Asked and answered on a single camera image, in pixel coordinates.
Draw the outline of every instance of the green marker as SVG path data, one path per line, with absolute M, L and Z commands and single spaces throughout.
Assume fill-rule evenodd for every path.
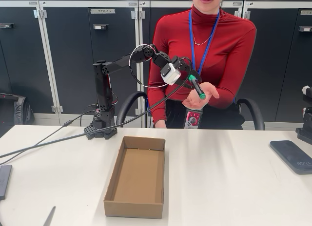
M 200 99 L 205 99 L 205 98 L 206 98 L 206 95 L 205 95 L 205 93 L 203 92 L 203 90 L 200 88 L 196 77 L 193 76 L 193 75 L 190 75 L 189 81 L 194 85 L 194 87 L 195 87 L 195 89 L 196 89 L 196 91 L 197 91 L 197 93 L 198 93 L 199 98 L 200 98 Z

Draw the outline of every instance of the id badge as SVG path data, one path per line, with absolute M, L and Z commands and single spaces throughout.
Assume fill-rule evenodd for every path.
M 186 109 L 185 115 L 185 129 L 198 129 L 201 121 L 201 117 L 203 115 L 203 110 L 190 110 Z

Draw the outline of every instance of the white table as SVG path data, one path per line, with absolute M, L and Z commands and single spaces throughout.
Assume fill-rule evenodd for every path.
M 0 154 L 56 129 L 15 126 L 0 139 Z M 64 128 L 48 141 L 81 132 Z M 162 220 L 105 217 L 103 198 L 124 135 L 166 139 Z M 311 225 L 312 175 L 289 169 L 269 147 L 272 140 L 292 140 L 312 156 L 312 146 L 295 132 L 130 128 L 109 140 L 80 137 L 28 151 L 11 162 L 0 221 L 42 226 L 56 206 L 51 226 Z

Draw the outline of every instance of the smartphone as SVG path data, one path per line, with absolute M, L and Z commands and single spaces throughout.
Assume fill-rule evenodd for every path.
M 297 174 L 312 174 L 312 158 L 292 141 L 272 141 L 270 147 Z

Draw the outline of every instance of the cabinet label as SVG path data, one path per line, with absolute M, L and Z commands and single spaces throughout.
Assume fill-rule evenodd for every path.
M 233 2 L 233 6 L 242 6 L 242 2 Z
M 312 15 L 312 10 L 302 10 L 300 15 Z
M 91 9 L 91 14 L 114 14 L 115 9 Z

